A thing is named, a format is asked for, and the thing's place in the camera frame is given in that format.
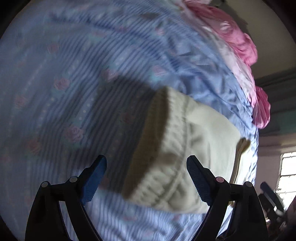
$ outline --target white wall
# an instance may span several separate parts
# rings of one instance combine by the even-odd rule
[[[257,193],[261,193],[260,184],[267,182],[271,189],[276,189],[279,177],[281,156],[259,156],[257,161],[257,173],[255,180],[255,189]]]
[[[262,0],[227,0],[244,19],[257,46],[258,62],[252,66],[254,78],[296,67],[296,44],[288,30]]]

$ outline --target window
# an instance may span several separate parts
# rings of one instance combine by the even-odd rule
[[[276,192],[282,198],[285,208],[288,208],[296,195],[296,152],[282,155]]]

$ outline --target pink fabric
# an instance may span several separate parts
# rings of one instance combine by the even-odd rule
[[[189,23],[204,38],[211,40],[219,51],[227,67],[236,77],[240,87],[244,91],[252,108],[257,103],[255,81],[251,68],[246,65],[235,53],[225,40],[223,40],[205,21],[197,18],[184,2],[177,1],[176,4],[182,9],[181,17]]]
[[[231,16],[221,9],[200,4],[199,0],[183,0],[186,6],[203,19],[224,39],[243,62],[251,66],[257,62],[257,49],[250,36],[243,33]]]
[[[261,87],[256,86],[257,103],[253,108],[253,124],[263,129],[270,121],[270,103],[267,94]]]
[[[196,0],[196,2],[201,4],[210,4],[212,0]]]

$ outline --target bed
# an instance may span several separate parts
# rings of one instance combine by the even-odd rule
[[[65,182],[105,155],[86,210],[103,240],[190,240],[205,214],[136,206],[120,195],[155,91],[211,106],[251,140],[252,106],[212,40],[160,1],[31,2],[0,41],[0,215],[18,240],[39,185]],[[61,205],[70,237],[76,236]],[[229,206],[220,233],[226,230]]]

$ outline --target cable knit sweater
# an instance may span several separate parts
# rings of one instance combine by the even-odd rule
[[[239,131],[222,114],[164,87],[152,100],[122,195],[164,211],[206,213],[208,206],[187,171],[187,157],[195,155],[215,176],[234,181],[240,139]]]

